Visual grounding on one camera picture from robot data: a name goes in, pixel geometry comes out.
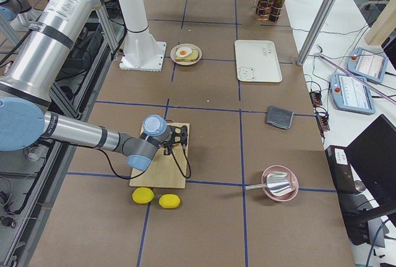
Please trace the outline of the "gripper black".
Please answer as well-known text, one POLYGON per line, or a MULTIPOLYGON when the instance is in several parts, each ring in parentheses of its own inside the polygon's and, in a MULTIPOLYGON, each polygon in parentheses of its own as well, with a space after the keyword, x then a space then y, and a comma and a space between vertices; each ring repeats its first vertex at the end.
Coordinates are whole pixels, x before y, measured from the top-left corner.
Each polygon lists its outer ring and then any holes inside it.
POLYGON ((173 145, 172 144, 164 144, 163 148, 164 148, 164 151, 163 151, 164 155, 173 155, 173 145))

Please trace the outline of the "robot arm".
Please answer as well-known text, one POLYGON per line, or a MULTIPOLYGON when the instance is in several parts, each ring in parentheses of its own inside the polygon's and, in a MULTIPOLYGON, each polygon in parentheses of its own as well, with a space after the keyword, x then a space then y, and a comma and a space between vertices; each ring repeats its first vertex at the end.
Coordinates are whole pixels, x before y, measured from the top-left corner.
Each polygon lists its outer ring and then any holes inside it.
MULTIPOLYGON (((49 111, 50 88, 93 11, 105 0, 49 0, 25 45, 1 77, 1 150, 17 151, 40 138, 118 152, 145 171, 171 138, 166 121, 150 115, 138 138, 49 111)), ((149 32, 143 0, 119 0, 127 35, 121 69, 160 71, 166 43, 149 32)))
POLYGON ((28 26, 41 15, 28 0, 1 0, 1 15, 17 32, 26 32, 28 26))

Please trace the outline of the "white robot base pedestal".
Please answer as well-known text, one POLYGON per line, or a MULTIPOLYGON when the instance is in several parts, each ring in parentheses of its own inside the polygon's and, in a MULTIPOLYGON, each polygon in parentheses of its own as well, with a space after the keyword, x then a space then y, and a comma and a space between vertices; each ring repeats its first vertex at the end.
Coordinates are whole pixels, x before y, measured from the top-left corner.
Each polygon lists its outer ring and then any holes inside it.
POLYGON ((123 70, 161 71, 166 43, 150 33, 144 0, 119 0, 127 35, 120 68, 123 70))

